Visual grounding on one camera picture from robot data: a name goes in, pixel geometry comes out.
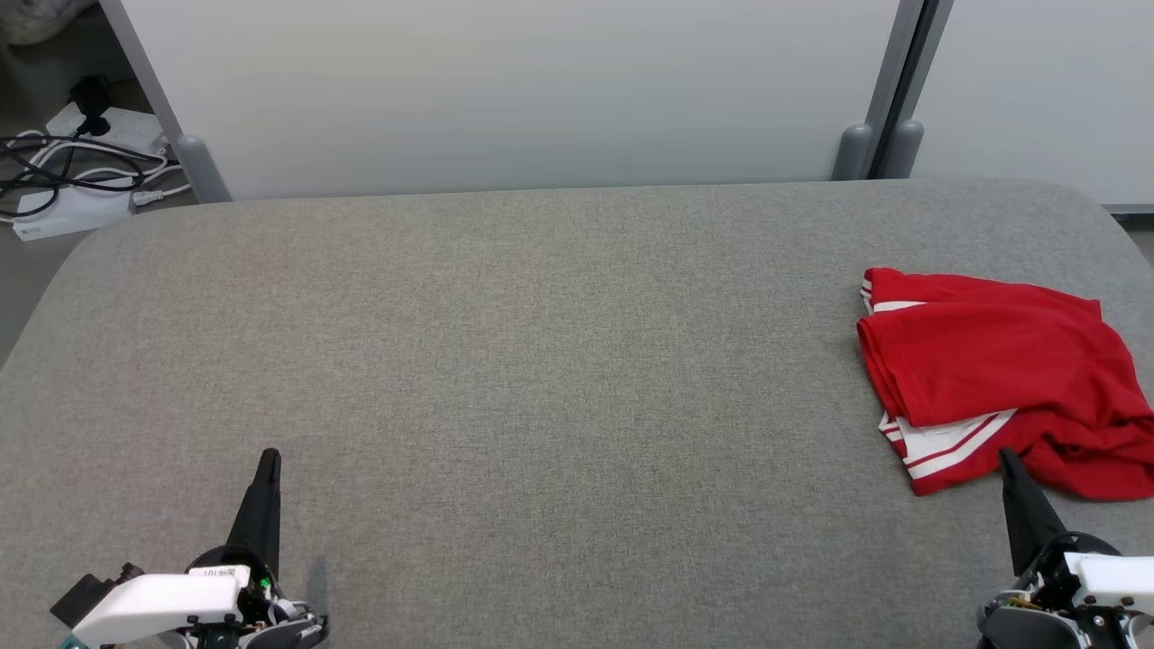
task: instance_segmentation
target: gray fabric surface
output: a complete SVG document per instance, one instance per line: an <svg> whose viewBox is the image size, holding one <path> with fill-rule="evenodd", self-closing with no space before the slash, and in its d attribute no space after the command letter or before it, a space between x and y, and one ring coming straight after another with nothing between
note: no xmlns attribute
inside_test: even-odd
<svg viewBox="0 0 1154 649"><path fill-rule="evenodd" d="M917 499L854 335L887 264L1103 300L1080 195L984 180L212 204L85 240L0 372L5 646L85 572L179 570L284 453L282 581L358 647L965 647L999 483ZM1154 554L1151 502L1054 497Z"/></svg>

